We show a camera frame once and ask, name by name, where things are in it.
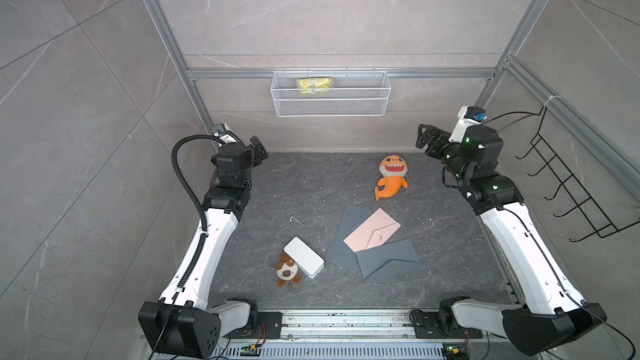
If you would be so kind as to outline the grey envelope front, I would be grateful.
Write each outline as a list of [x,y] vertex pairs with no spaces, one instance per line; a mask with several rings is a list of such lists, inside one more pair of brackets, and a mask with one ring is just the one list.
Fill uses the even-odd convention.
[[356,253],[365,283],[377,283],[423,267],[410,239],[365,249]]

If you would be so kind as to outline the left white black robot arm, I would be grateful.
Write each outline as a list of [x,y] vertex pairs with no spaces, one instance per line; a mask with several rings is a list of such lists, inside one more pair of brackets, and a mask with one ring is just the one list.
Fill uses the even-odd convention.
[[[213,156],[213,184],[199,198],[179,165],[180,148],[191,141],[219,144]],[[199,216],[193,240],[172,281],[155,302],[146,302],[138,321],[153,353],[207,359],[218,341],[231,333],[260,333],[258,305],[251,299],[230,299],[211,308],[208,295],[223,251],[250,200],[253,168],[268,157],[258,137],[244,144],[231,132],[197,134],[179,140],[171,160],[178,181]]]

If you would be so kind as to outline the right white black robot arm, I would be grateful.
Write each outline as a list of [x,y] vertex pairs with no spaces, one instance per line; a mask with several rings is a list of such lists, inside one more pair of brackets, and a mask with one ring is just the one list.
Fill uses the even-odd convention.
[[455,177],[455,188],[493,235],[524,296],[521,305],[468,297],[444,300],[439,310],[442,331],[483,330],[508,338],[521,353],[533,356],[605,323],[601,305],[586,302],[554,260],[514,182],[497,172],[503,140],[496,130],[473,125],[456,137],[422,124],[416,146]]

